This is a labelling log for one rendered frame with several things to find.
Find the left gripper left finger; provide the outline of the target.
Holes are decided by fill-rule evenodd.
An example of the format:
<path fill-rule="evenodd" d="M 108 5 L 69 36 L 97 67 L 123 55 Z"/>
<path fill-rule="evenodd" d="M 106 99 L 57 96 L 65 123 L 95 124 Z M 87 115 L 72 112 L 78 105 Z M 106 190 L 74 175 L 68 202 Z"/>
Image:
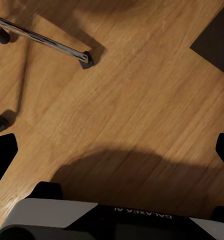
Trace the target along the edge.
<path fill-rule="evenodd" d="M 0 180 L 18 152 L 14 133 L 0 136 Z"/>

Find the swivel chair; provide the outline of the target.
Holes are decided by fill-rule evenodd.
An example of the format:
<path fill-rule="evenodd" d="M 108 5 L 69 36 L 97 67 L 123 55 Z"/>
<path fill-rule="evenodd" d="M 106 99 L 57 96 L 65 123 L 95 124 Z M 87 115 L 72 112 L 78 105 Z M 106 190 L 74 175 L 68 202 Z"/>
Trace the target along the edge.
<path fill-rule="evenodd" d="M 94 61 L 89 53 L 89 51 L 79 52 L 75 49 L 72 49 L 68 46 L 65 46 L 61 43 L 55 42 L 51 39 L 48 39 L 38 33 L 32 32 L 26 28 L 18 26 L 14 23 L 11 23 L 7 20 L 0 18 L 0 43 L 5 45 L 10 41 L 10 35 L 4 29 L 36 41 L 42 45 L 50 47 L 54 50 L 60 51 L 64 54 L 77 58 L 83 69 L 90 68 L 94 65 Z M 2 132 L 5 127 L 8 125 L 7 119 L 0 115 L 0 132 Z"/>

